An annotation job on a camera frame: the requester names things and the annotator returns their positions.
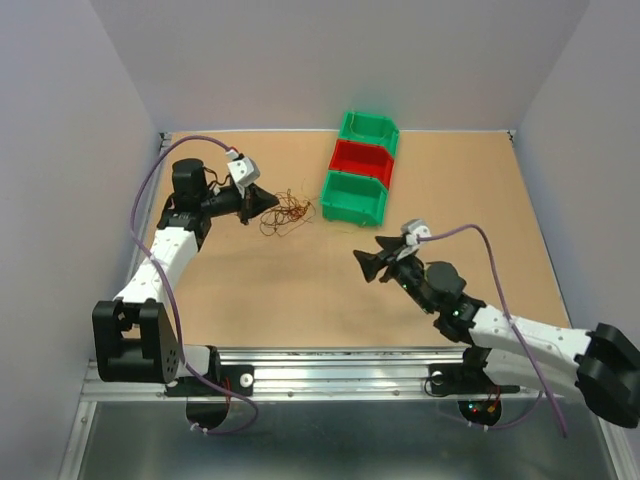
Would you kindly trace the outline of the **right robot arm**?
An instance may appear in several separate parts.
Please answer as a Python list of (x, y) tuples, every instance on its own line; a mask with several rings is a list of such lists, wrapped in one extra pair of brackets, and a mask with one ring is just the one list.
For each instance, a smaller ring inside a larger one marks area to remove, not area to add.
[(377, 237), (380, 251), (354, 256), (366, 282), (395, 281), (428, 314), (448, 340), (467, 349), (463, 384), (482, 390), (512, 385), (583, 402), (617, 426), (639, 425), (639, 350), (617, 327), (562, 328), (507, 315), (465, 292), (449, 262), (423, 263), (399, 237)]

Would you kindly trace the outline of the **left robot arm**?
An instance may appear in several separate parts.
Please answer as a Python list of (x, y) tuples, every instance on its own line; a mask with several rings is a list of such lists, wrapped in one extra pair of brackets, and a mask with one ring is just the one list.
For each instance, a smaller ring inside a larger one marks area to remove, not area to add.
[(235, 215), (242, 224), (277, 206), (275, 195), (257, 185), (260, 170), (249, 157), (232, 150), (229, 182), (206, 179), (196, 158), (172, 166), (168, 196), (149, 251), (115, 298), (92, 312), (96, 362), (104, 382), (168, 384), (188, 376), (199, 393), (223, 386), (218, 353), (212, 347), (185, 347), (171, 321), (177, 304), (173, 289), (200, 252), (213, 218)]

